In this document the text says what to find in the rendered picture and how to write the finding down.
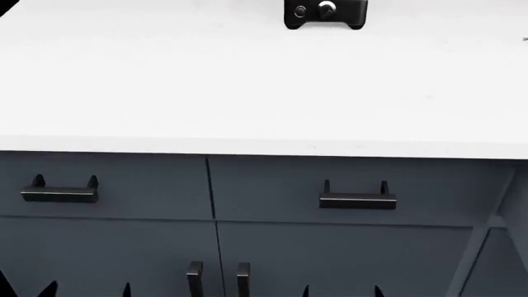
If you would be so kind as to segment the black countertop appliance with knob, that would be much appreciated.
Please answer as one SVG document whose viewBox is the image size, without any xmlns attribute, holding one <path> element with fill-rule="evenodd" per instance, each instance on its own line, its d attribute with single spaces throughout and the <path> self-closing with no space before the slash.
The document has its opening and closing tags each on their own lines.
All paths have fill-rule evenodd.
<svg viewBox="0 0 528 297">
<path fill-rule="evenodd" d="M 297 30 L 309 22 L 337 22 L 352 30 L 366 23 L 369 0 L 284 0 L 284 24 Z"/>
</svg>

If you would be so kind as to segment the dark blue cabinet side panel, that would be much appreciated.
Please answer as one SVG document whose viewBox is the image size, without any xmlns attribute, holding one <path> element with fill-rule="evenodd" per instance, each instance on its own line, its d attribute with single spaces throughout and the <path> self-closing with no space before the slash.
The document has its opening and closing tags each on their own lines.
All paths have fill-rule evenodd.
<svg viewBox="0 0 528 297">
<path fill-rule="evenodd" d="M 503 212 L 516 202 L 517 168 L 506 171 L 471 232 L 443 297 L 528 297 L 528 268 Z"/>
</svg>

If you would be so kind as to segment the dark blue cabinet door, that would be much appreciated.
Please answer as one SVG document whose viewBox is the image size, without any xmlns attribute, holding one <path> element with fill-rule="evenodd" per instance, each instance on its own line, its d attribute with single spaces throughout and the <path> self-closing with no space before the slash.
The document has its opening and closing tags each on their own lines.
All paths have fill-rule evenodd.
<svg viewBox="0 0 528 297">
<path fill-rule="evenodd" d="M 0 219 L 0 271 L 19 297 L 51 281 L 58 297 L 189 297 L 186 271 L 203 263 L 207 297 L 223 295 L 211 222 Z"/>
<path fill-rule="evenodd" d="M 252 297 L 444 297 L 471 230 L 352 224 L 218 224 L 225 286 L 250 264 Z"/>
</svg>

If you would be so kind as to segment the dark blue drawer front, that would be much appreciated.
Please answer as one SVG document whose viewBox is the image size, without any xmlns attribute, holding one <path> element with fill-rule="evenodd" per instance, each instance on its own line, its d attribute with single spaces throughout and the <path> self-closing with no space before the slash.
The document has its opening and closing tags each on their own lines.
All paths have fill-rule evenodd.
<svg viewBox="0 0 528 297">
<path fill-rule="evenodd" d="M 45 187 L 85 188 L 95 203 L 28 202 L 21 190 L 42 175 Z M 212 218 L 205 158 L 141 153 L 0 152 L 0 215 L 103 219 Z"/>
<path fill-rule="evenodd" d="M 488 219 L 513 174 L 497 160 L 214 156 L 221 221 L 471 227 Z M 322 192 L 372 194 L 388 185 L 395 210 L 330 210 Z"/>
</svg>

